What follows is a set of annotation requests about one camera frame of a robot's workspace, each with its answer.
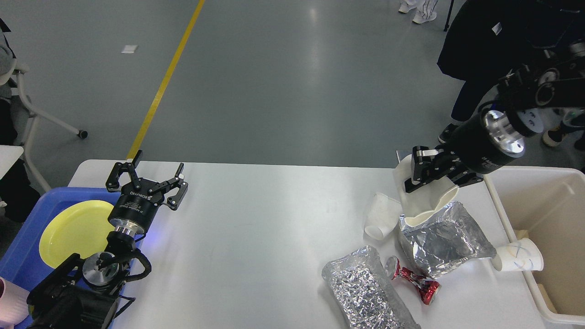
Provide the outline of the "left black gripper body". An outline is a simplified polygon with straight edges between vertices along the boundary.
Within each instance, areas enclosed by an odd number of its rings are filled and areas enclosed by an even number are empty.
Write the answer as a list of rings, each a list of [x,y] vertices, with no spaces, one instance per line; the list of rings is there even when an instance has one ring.
[[[131,182],[121,188],[121,196],[108,215],[108,222],[114,227],[124,226],[136,234],[145,234],[165,198],[162,191],[148,194],[158,184],[156,181],[140,178],[138,184],[138,190]]]

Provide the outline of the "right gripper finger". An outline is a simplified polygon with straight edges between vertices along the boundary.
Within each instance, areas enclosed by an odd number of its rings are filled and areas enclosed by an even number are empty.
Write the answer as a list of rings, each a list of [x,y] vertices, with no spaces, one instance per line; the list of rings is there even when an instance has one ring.
[[[461,159],[453,151],[431,149],[424,146],[412,148],[409,176],[404,181],[404,190],[414,192],[423,186],[451,175],[461,166]]]
[[[469,170],[454,171],[451,173],[451,181],[454,185],[465,187],[484,181],[484,175]]]

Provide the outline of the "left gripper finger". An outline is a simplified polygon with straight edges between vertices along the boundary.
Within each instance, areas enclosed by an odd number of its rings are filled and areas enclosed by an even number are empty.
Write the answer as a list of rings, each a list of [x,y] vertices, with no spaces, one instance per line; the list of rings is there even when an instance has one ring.
[[[156,183],[153,187],[149,188],[151,202],[156,203],[158,207],[165,205],[172,211],[178,210],[189,187],[182,176],[183,169],[184,163],[180,163],[174,177]]]
[[[126,162],[116,162],[113,169],[109,173],[108,179],[105,181],[105,188],[108,192],[122,191],[119,183],[120,177],[123,174],[128,174],[130,177],[130,186],[135,191],[140,191],[142,188],[141,179],[138,177],[136,169],[143,156],[143,151],[138,150],[132,159],[127,159]]]

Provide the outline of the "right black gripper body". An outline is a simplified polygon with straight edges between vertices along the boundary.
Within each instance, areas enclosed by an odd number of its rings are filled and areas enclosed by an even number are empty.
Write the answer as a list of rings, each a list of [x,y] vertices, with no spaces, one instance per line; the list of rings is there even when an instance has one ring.
[[[489,174],[525,154],[523,137],[511,132],[506,114],[482,110],[456,128],[451,137],[439,144],[446,153],[454,153],[466,169]]]

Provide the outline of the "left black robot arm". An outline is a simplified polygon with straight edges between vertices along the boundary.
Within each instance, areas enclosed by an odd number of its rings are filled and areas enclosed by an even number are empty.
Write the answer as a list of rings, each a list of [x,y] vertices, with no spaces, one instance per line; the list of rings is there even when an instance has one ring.
[[[132,159],[116,162],[105,182],[108,192],[121,195],[108,215],[112,230],[103,250],[86,258],[71,254],[32,289],[27,298],[31,329],[107,329],[134,302],[122,295],[123,288],[152,272],[137,243],[159,208],[178,210],[189,187],[184,163],[173,177],[158,182],[138,177],[141,158],[138,150]]]

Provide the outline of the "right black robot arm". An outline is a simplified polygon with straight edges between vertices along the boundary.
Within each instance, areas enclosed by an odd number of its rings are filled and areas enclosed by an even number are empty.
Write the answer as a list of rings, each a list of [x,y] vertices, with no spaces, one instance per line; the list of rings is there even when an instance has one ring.
[[[497,98],[482,103],[469,121],[435,148],[415,146],[399,190],[414,192],[447,177],[459,187],[524,155],[524,138],[544,130],[541,109],[584,107],[584,42],[523,65],[499,80]]]

